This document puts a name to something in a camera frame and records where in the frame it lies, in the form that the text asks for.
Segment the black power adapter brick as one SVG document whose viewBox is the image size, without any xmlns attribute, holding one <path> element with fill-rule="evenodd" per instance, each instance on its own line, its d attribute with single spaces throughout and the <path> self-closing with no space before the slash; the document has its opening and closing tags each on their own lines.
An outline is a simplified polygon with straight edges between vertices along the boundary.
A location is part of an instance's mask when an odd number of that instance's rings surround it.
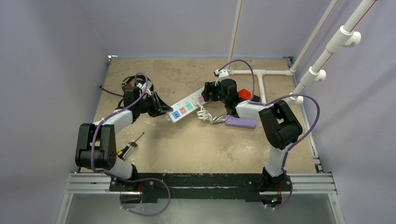
<svg viewBox="0 0 396 224">
<path fill-rule="evenodd" d="M 254 95 L 253 98 L 250 100 L 251 102 L 259 103 L 261 98 L 257 95 Z"/>
</svg>

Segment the white power strip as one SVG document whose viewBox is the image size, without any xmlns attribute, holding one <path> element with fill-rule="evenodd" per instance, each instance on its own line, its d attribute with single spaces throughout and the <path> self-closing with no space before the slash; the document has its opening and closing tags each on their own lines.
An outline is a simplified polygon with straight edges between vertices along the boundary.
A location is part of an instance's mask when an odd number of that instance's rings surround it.
<svg viewBox="0 0 396 224">
<path fill-rule="evenodd" d="M 206 104 L 202 96 L 203 91 L 204 87 L 174 103 L 171 106 L 172 111 L 166 112 L 166 119 L 171 123 L 176 123 L 189 114 L 194 113 L 197 109 L 200 109 L 202 105 Z"/>
</svg>

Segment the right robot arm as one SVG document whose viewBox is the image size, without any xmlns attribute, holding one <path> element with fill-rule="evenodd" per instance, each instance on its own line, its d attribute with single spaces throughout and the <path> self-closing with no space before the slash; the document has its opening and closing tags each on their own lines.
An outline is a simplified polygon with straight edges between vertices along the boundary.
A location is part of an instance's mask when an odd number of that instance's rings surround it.
<svg viewBox="0 0 396 224">
<path fill-rule="evenodd" d="M 229 78 L 218 84 L 206 82 L 201 95 L 206 102 L 222 102 L 230 117 L 254 119 L 261 122 L 270 144 L 269 160 L 263 168 L 262 183 L 269 190 L 279 186 L 281 179 L 285 176 L 284 166 L 288 150 L 303 132 L 301 124 L 288 104 L 279 100 L 264 105 L 243 99 L 237 92 L 236 82 Z"/>
</svg>

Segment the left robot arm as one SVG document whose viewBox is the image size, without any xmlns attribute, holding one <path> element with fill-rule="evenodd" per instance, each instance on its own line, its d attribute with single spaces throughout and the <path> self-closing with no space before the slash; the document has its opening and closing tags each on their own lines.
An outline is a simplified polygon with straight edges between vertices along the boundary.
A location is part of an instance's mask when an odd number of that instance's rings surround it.
<svg viewBox="0 0 396 224">
<path fill-rule="evenodd" d="M 139 186 L 137 168 L 117 155 L 116 134 L 133 124 L 141 114 L 158 117 L 173 109 L 156 92 L 148 93 L 146 87 L 126 88 L 123 103 L 123 108 L 100 121 L 80 125 L 75 164 L 80 168 L 118 177 L 126 190 L 133 191 Z"/>
</svg>

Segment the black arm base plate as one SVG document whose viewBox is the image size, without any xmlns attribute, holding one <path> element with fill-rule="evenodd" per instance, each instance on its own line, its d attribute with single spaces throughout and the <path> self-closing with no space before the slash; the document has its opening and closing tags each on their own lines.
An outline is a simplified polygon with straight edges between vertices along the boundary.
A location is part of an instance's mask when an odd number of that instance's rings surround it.
<svg viewBox="0 0 396 224">
<path fill-rule="evenodd" d="M 271 203 L 270 196 L 282 195 L 291 190 L 288 177 L 274 179 L 262 173 L 139 173 L 138 183 L 110 181 L 110 192 L 141 197 L 142 203 L 156 203 L 159 199 L 225 199 L 245 202 Z"/>
</svg>

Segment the red cube socket adapter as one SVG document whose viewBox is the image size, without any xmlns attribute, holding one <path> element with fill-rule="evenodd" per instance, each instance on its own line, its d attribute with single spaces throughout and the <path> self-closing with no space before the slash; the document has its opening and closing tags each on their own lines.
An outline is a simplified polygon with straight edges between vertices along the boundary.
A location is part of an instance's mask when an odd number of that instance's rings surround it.
<svg viewBox="0 0 396 224">
<path fill-rule="evenodd" d="M 249 100 L 252 96 L 251 92 L 247 89 L 241 89 L 238 91 L 239 98 Z"/>
</svg>

